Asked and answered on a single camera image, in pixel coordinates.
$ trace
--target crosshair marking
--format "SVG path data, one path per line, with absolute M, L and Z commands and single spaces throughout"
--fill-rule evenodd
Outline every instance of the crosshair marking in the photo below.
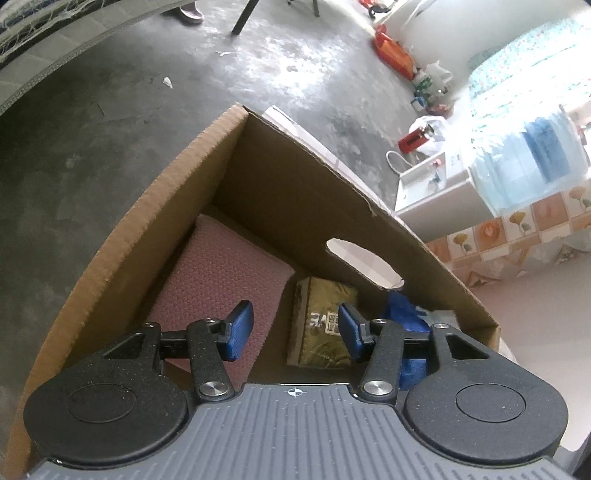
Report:
M 289 390 L 284 391 L 284 393 L 287 393 L 292 397 L 299 397 L 300 395 L 303 395 L 306 392 L 304 392 L 301 388 L 291 387 Z

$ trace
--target concrete floor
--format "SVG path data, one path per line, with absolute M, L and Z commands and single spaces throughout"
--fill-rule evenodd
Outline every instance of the concrete floor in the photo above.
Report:
M 231 38 L 243 3 L 202 0 L 199 27 L 168 13 L 127 28 L 0 117 L 0 452 L 79 275 L 142 191 L 234 102 L 277 105 L 393 205 L 384 154 L 415 118 L 411 86 L 341 9 L 321 0 L 315 18 L 311 1 L 262 0 Z

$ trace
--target box handle hole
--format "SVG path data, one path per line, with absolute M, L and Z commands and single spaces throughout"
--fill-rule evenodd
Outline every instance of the box handle hole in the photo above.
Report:
M 326 242 L 330 253 L 380 288 L 401 288 L 404 280 L 382 258 L 347 240 L 331 238 Z

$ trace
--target cardboard box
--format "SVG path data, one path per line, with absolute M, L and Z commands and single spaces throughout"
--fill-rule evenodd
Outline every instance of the cardboard box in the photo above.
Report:
M 296 274 L 249 380 L 344 382 L 360 370 L 308 370 L 285 364 L 296 282 L 330 278 L 357 289 L 359 309 L 379 316 L 386 292 L 338 257 L 326 242 L 345 239 L 390 264 L 411 301 L 455 310 L 462 329 L 496 349 L 498 325 L 418 238 L 322 159 L 241 106 L 233 106 L 154 180 L 109 235 L 50 329 L 27 379 L 8 445 L 6 477 L 28 468 L 22 422 L 30 395 L 62 368 L 137 327 L 171 271 L 200 212 L 278 258 Z M 169 375 L 189 386 L 188 373 Z

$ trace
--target blue gripper pad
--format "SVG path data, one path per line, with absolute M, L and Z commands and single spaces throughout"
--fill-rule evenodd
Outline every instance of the blue gripper pad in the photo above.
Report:
M 254 325 L 252 303 L 243 300 L 224 321 L 225 332 L 217 343 L 217 351 L 226 362 L 240 358 Z
M 353 360 L 359 360 L 363 355 L 363 343 L 357 323 L 342 305 L 339 306 L 339 333 L 349 355 Z

